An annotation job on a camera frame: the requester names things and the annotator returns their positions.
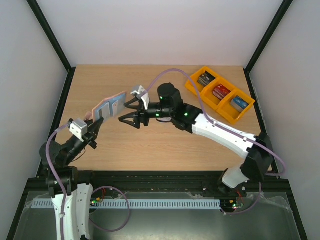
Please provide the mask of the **white card with black stripe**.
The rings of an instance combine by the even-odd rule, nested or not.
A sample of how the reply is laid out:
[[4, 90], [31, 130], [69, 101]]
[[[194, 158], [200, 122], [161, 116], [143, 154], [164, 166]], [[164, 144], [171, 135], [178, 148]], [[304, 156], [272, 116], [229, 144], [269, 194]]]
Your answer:
[[94, 121], [99, 120], [101, 117], [104, 118], [104, 122], [106, 122], [110, 116], [110, 103], [103, 103], [99, 105], [94, 111], [93, 111]]

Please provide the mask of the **pink leather card holder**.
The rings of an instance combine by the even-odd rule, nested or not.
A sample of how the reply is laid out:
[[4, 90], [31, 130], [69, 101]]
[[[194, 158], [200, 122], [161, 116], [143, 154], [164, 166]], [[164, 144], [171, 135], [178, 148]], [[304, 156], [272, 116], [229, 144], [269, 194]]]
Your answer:
[[96, 107], [89, 111], [84, 120], [96, 122], [103, 119], [105, 123], [108, 119], [116, 117], [125, 109], [127, 92], [123, 91], [114, 96], [104, 98]]

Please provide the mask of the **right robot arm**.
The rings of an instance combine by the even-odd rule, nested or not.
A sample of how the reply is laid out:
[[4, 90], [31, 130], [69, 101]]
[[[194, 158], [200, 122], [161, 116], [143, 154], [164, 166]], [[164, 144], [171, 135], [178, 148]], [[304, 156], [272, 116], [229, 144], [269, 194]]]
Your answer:
[[159, 102], [151, 102], [145, 89], [136, 87], [134, 99], [125, 103], [134, 111], [119, 117], [119, 121], [139, 129], [148, 126], [150, 119], [168, 119], [177, 129], [206, 137], [236, 153], [244, 162], [226, 169], [220, 177], [218, 191], [224, 196], [246, 181], [264, 181], [273, 161], [267, 134], [242, 132], [209, 117], [202, 109], [183, 102], [180, 91], [171, 83], [160, 85], [157, 94]]

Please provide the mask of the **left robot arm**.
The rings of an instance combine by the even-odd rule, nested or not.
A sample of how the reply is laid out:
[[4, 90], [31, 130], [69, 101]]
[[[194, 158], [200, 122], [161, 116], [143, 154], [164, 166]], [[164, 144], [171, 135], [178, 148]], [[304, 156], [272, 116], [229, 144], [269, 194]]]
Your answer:
[[96, 139], [104, 119], [70, 119], [56, 129], [39, 151], [45, 183], [55, 213], [58, 240], [89, 240], [90, 201], [93, 172], [80, 173], [71, 163], [87, 146], [97, 148]]

